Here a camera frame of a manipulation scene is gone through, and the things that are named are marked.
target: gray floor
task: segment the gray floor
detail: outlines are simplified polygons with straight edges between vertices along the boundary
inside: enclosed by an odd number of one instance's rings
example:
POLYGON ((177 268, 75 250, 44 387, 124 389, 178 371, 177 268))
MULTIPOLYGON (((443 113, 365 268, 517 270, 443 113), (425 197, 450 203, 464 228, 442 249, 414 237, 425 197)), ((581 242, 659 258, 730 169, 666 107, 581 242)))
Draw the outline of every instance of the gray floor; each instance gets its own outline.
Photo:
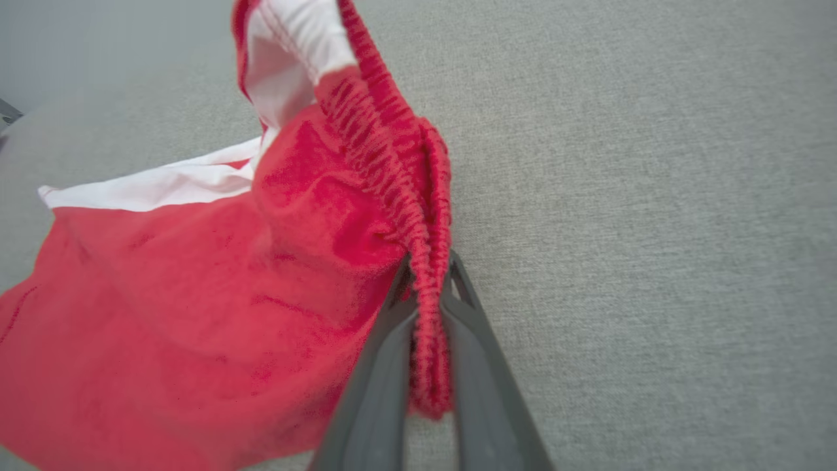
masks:
POLYGON ((229 37, 232 0, 0 1, 0 99, 23 112, 156 75, 229 37))
MULTIPOLYGON (((360 9, 447 140, 454 246, 559 468, 837 468, 834 2, 360 9)), ((224 37, 17 123, 0 289, 49 227, 37 185, 258 133, 234 82, 224 37)), ((453 469, 450 429, 411 421, 410 469, 453 469)))

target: white lining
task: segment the white lining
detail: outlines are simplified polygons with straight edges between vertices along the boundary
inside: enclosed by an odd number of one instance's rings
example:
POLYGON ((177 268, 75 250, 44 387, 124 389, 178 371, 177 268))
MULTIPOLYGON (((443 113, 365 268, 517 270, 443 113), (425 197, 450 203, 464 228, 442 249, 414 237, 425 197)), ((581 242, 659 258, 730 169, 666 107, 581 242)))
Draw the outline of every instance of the white lining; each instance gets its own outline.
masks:
POLYGON ((67 189, 42 186, 41 199, 49 208, 151 211, 170 204, 209 203, 250 191, 254 168, 236 169, 225 163, 252 159, 261 137, 201 157, 67 189))
POLYGON ((316 102, 320 78, 357 59, 335 0, 262 0, 246 31, 244 89, 267 128, 266 150, 285 124, 316 102))

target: gray carpet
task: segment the gray carpet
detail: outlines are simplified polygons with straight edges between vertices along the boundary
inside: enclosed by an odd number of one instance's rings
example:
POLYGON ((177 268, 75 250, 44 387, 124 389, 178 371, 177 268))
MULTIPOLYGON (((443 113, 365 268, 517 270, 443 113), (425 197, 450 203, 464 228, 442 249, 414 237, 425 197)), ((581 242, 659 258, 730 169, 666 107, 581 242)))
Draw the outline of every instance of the gray carpet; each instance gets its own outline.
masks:
MULTIPOLYGON (((559 468, 837 468, 837 4, 358 7, 448 142, 454 247, 559 468)), ((49 227, 38 185, 259 132, 223 33, 8 130, 0 289, 49 227)), ((454 469, 451 431, 412 420, 409 468, 454 469)))

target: white trim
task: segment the white trim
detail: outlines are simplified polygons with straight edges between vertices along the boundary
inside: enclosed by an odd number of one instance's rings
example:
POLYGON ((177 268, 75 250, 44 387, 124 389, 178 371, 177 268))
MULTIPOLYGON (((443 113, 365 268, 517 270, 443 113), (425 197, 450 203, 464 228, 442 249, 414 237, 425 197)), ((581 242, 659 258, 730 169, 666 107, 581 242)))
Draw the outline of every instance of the white trim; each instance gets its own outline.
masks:
POLYGON ((334 0, 262 0, 247 23, 244 89, 278 130, 315 101, 320 78, 357 59, 334 0))
POLYGON ((67 189, 38 189, 49 208, 151 211, 170 204, 209 203, 250 191, 254 167, 236 169, 225 163, 250 160, 259 153, 261 137, 197 158, 67 189))

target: red fabric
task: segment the red fabric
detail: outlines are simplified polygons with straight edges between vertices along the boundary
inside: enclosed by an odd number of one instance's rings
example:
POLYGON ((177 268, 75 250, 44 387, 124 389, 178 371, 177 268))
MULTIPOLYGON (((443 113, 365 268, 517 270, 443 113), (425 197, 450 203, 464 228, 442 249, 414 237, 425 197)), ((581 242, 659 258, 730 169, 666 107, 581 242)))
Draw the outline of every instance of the red fabric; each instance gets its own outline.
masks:
MULTIPOLYGON (((253 4, 234 11, 240 68, 253 4)), ((32 276, 0 297, 0 443, 87 471, 226 470, 313 448, 407 250, 411 403, 449 410, 447 151, 354 7, 341 13, 360 66, 323 77, 252 191, 54 211, 32 276)))

